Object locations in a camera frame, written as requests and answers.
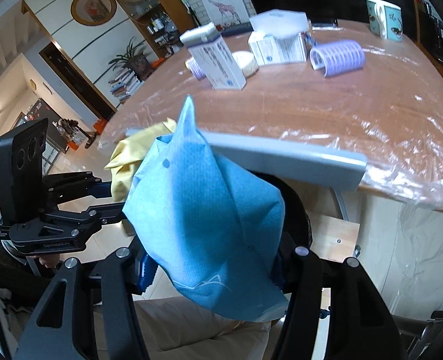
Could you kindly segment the giraffe picture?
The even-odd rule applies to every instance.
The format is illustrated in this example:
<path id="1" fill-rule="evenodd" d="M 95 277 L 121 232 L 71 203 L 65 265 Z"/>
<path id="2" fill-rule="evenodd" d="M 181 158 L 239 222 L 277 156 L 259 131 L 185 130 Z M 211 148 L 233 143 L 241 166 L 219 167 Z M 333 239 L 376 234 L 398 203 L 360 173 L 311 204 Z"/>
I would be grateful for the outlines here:
<path id="1" fill-rule="evenodd" d="M 243 0 L 201 0 L 208 18 L 218 31 L 249 21 Z"/>

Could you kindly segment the teal printed mug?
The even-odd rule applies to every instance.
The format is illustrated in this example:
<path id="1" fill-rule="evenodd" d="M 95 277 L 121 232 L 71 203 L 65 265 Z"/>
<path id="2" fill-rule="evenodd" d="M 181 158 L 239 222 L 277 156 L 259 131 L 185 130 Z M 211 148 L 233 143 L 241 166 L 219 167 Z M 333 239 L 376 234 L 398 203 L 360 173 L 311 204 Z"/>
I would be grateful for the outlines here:
<path id="1" fill-rule="evenodd" d="M 383 0 L 365 0 L 370 31 L 382 39 L 402 41 L 403 21 L 401 8 Z"/>

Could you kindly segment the tall white medicine box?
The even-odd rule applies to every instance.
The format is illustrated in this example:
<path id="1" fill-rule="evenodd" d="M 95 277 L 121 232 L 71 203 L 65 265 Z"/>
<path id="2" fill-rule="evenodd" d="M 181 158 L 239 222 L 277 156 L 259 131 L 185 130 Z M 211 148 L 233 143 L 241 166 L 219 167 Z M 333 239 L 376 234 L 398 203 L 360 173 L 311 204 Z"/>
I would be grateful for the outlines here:
<path id="1" fill-rule="evenodd" d="M 213 23 L 180 36 L 195 62 L 216 90 L 242 90 L 247 81 L 232 52 Z"/>

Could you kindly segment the stack of books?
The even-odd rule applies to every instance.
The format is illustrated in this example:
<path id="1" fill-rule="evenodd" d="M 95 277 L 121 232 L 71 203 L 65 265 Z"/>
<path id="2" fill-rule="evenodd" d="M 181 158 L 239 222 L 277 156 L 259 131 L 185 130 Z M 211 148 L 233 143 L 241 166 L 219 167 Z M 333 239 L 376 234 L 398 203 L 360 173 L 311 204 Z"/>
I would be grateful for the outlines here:
<path id="1" fill-rule="evenodd" d="M 140 80 L 136 73 L 127 67 L 119 70 L 115 76 L 108 81 L 110 93 L 120 102 L 124 102 L 130 98 L 143 83 L 144 81 Z"/>

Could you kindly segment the white tissue pack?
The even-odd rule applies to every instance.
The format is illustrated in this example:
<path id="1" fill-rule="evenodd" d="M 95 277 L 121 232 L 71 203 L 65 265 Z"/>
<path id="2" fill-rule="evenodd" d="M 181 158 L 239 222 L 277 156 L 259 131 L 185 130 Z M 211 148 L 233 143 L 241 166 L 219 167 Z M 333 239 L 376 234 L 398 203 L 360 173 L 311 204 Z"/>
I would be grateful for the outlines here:
<path id="1" fill-rule="evenodd" d="M 250 18 L 254 32 L 275 38 L 288 38 L 309 31 L 304 12 L 293 10 L 268 10 Z"/>

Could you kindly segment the blue paper napkin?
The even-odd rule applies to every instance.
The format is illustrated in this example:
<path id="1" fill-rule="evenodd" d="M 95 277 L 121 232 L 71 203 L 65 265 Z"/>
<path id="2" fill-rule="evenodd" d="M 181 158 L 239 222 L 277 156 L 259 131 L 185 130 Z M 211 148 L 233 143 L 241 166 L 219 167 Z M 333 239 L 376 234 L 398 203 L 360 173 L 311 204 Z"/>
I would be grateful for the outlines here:
<path id="1" fill-rule="evenodd" d="M 285 217 L 282 194 L 211 149 L 191 99 L 175 131 L 153 142 L 123 211 L 182 296 L 232 320 L 285 314 L 288 301 L 270 276 Z"/>

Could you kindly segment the white round bun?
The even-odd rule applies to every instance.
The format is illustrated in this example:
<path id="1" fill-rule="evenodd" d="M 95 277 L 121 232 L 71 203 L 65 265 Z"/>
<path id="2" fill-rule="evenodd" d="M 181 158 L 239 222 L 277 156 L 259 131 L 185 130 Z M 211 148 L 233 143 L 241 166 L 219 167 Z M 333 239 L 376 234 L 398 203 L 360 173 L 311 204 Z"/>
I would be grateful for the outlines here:
<path id="1" fill-rule="evenodd" d="M 256 61 L 255 55 L 253 55 L 250 51 L 235 51 L 232 53 L 232 56 L 245 78 L 252 77 L 258 72 L 259 65 Z"/>

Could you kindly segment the white blue medicine box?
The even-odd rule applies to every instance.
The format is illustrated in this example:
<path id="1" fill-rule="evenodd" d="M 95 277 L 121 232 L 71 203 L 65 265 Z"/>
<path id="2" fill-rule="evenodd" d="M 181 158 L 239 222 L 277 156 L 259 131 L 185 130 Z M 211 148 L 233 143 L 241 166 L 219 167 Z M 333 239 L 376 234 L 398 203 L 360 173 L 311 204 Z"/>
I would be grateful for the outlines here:
<path id="1" fill-rule="evenodd" d="M 259 66 L 307 62 L 307 48 L 301 33 L 286 38 L 275 38 L 252 32 L 248 38 L 248 45 Z"/>

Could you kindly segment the round framed wall picture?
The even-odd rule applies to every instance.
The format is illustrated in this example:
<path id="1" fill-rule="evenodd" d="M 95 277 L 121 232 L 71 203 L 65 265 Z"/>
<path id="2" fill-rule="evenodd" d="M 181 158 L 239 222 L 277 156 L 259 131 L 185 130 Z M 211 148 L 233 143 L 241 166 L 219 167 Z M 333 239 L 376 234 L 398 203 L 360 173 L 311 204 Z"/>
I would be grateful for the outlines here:
<path id="1" fill-rule="evenodd" d="M 73 0 L 71 4 L 72 17 L 85 26 L 106 24 L 115 12 L 115 0 Z"/>

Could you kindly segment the potted green plant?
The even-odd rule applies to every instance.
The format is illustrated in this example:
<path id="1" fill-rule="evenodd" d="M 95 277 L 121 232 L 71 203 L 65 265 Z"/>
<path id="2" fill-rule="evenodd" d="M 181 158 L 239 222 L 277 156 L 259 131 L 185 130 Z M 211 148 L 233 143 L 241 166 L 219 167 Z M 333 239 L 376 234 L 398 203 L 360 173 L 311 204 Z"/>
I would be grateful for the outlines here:
<path id="1" fill-rule="evenodd" d="M 124 54 L 118 54 L 108 62 L 111 69 L 127 68 L 134 72 L 139 80 L 146 80 L 153 73 L 151 63 L 144 53 L 145 40 L 138 43 L 135 37 L 130 38 Z"/>

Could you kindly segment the grey bin lid bar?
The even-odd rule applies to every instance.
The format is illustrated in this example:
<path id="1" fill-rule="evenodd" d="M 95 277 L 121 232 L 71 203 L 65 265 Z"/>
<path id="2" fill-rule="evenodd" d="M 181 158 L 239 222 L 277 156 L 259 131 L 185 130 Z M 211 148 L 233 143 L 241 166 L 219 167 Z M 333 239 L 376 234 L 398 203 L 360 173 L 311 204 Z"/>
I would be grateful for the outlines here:
<path id="1" fill-rule="evenodd" d="M 257 173 L 354 191 L 366 166 L 362 154 L 266 137 L 209 133 L 186 120 L 173 133 L 152 142 L 134 171 L 127 198 L 178 202 L 205 197 L 230 204 L 246 192 L 264 193 L 274 202 L 280 197 L 278 191 Z"/>

